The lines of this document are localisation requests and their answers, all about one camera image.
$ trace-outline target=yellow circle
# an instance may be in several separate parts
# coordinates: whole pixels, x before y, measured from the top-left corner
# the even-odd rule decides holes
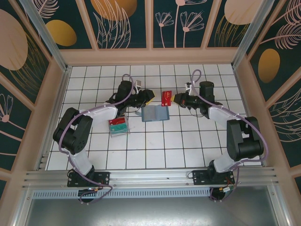
[[[9,70],[19,70],[28,53],[26,33],[19,22],[0,9],[0,65]]]
[[[261,81],[269,83],[272,81],[280,66],[280,56],[274,49],[266,49],[260,56],[258,63],[258,75]]]
[[[52,38],[61,46],[72,46],[76,43],[76,33],[72,27],[61,20],[51,20],[46,24]]]
[[[133,15],[137,9],[137,0],[91,0],[92,6],[103,18],[108,20],[122,20],[123,16],[118,11],[115,2],[119,6],[120,11],[124,9],[127,17]]]
[[[225,17],[231,24],[244,25],[252,22],[262,0],[227,0]]]

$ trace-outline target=white tile floor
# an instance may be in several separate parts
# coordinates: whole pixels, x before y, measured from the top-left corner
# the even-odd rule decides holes
[[[184,92],[184,83],[190,81],[195,69],[205,74],[201,81],[214,83],[216,101],[234,112],[246,113],[231,65],[128,65],[74,67],[60,117],[70,107],[89,109],[108,100],[125,73],[141,80],[143,88],[153,90],[156,98],[151,104],[160,105],[161,92]],[[191,113],[200,116],[195,110]],[[131,134],[115,138],[109,136],[108,124],[103,122],[91,130],[87,155],[97,170],[208,166],[225,152],[226,130],[213,120],[191,113],[175,103],[169,107],[168,121],[145,123],[135,113],[128,113]],[[58,152],[56,143],[49,158],[47,170],[70,169],[66,155]]]

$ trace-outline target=beige circle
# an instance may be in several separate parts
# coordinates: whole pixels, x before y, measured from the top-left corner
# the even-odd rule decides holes
[[[137,9],[137,0],[91,0],[92,6],[99,15],[108,20],[121,20],[122,16],[119,14],[117,16],[118,11],[115,2],[117,2],[120,10],[122,8],[124,9],[124,11],[127,13],[127,17],[133,15]],[[113,11],[107,6],[108,4],[112,6]],[[110,12],[113,12],[115,16],[110,17]]]
[[[252,22],[262,0],[227,0],[225,17],[231,24],[244,25]]]
[[[9,70],[19,70],[27,59],[26,33],[20,23],[0,9],[0,65]]]
[[[258,63],[258,75],[261,81],[269,83],[272,81],[280,67],[280,56],[274,49],[266,49],[260,56]]]
[[[62,20],[51,20],[46,24],[52,38],[61,46],[72,46],[77,37],[72,27]]]

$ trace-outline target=flower illustration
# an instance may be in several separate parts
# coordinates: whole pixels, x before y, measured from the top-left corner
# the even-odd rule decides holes
[[[185,6],[185,5],[197,5],[207,2],[207,0],[175,0],[178,6]]]
[[[5,96],[2,93],[0,94],[0,122],[3,122],[3,123],[8,122],[8,123],[12,124],[13,126],[19,128],[19,129],[25,130],[24,128],[12,123],[9,120],[9,116],[10,116],[10,113],[11,113],[11,110],[12,110],[12,107],[13,107],[13,102],[14,102],[14,99],[10,95],[8,95],[7,98],[5,99]],[[22,141],[22,139],[20,139],[18,137],[15,137],[15,136],[13,136],[9,133],[6,133],[2,130],[0,130],[0,133],[7,136],[7,137],[15,139],[17,141]]]
[[[9,121],[9,115],[11,112],[11,109],[13,107],[14,99],[8,95],[7,100],[5,100],[4,95],[0,94],[0,119],[1,122],[8,122]]]
[[[204,28],[204,24],[201,23],[203,21],[201,15],[202,13],[190,13],[189,17],[187,17],[187,12],[181,13],[180,17],[184,31],[183,48],[185,47],[186,32],[197,31]]]
[[[163,45],[163,48],[165,48],[164,41],[163,41],[162,27],[173,25],[174,21],[172,20],[170,12],[162,13],[162,15],[161,15],[161,13],[156,13],[155,16],[156,16],[156,20],[160,26],[162,45]]]

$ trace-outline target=red card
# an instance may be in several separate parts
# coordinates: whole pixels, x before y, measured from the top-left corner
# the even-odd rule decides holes
[[[113,120],[109,120],[110,126],[118,125],[118,124],[122,124],[122,123],[126,123],[125,117],[120,117],[120,118],[116,118],[116,119],[113,119]]]
[[[162,92],[162,107],[171,106],[171,91]]]

